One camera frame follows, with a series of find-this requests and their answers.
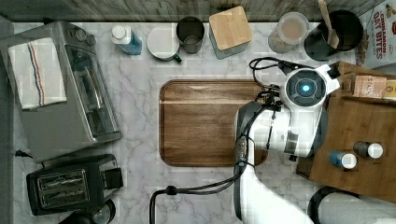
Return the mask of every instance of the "blue bottle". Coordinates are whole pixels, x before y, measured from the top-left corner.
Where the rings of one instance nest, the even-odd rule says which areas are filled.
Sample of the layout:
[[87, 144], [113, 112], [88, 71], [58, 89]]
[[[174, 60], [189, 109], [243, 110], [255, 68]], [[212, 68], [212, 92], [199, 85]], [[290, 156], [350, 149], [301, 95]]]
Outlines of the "blue bottle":
[[342, 151], [333, 151], [330, 154], [330, 162], [334, 165], [341, 166], [347, 169], [352, 169], [356, 166], [357, 159], [351, 153]]
[[125, 53], [139, 55], [142, 52], [142, 40], [127, 25], [116, 25], [112, 30], [111, 40]]

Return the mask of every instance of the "small bottle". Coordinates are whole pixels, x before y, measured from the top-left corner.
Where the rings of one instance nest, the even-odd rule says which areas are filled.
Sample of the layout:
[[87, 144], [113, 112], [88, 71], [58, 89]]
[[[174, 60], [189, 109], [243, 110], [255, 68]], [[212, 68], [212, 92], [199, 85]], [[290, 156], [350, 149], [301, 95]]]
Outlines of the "small bottle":
[[353, 145], [353, 150], [363, 157], [371, 157], [373, 159], [378, 159], [384, 153], [384, 148], [378, 143], [370, 142], [356, 142]]
[[357, 159], [351, 153], [344, 153], [341, 151], [334, 151], [330, 154], [330, 161], [332, 164], [341, 166], [347, 169], [352, 169], [356, 166]]
[[112, 30], [111, 40], [120, 47], [125, 53], [139, 55], [142, 52], [142, 41], [126, 25], [116, 25]]

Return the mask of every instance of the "toaster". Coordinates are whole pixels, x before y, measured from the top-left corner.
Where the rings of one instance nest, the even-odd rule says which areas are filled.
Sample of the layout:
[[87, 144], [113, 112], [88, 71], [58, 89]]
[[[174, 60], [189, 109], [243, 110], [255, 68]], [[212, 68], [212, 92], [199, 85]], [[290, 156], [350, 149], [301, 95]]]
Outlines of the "toaster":
[[123, 186], [111, 154], [47, 166], [26, 176], [26, 183], [35, 216], [102, 205]]
[[[57, 50], [67, 101], [22, 110], [8, 48], [47, 37], [52, 38]], [[95, 44], [93, 35], [65, 21], [55, 21], [0, 40], [21, 124], [37, 163], [121, 138]]]

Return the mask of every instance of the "blue light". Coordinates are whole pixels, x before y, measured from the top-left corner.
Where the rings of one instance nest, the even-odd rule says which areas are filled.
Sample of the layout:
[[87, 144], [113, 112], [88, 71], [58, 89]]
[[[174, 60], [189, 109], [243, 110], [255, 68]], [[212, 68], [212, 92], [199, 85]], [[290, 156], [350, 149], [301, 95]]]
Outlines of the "blue light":
[[303, 91], [309, 91], [309, 86], [307, 86], [307, 85], [305, 85], [305, 86], [303, 86]]

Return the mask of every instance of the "wooden spoon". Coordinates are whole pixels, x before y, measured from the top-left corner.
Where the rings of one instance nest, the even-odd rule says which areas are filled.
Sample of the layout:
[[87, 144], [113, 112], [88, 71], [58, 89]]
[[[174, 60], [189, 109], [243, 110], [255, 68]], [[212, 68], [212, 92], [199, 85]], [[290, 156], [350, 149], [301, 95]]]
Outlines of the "wooden spoon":
[[327, 36], [327, 43], [332, 46], [332, 48], [337, 49], [338, 43], [340, 39], [338, 38], [337, 33], [332, 28], [332, 23], [330, 22], [329, 11], [327, 10], [327, 4], [325, 0], [318, 0], [320, 12], [322, 14], [323, 20], [326, 23], [327, 29], [329, 30], [329, 34]]

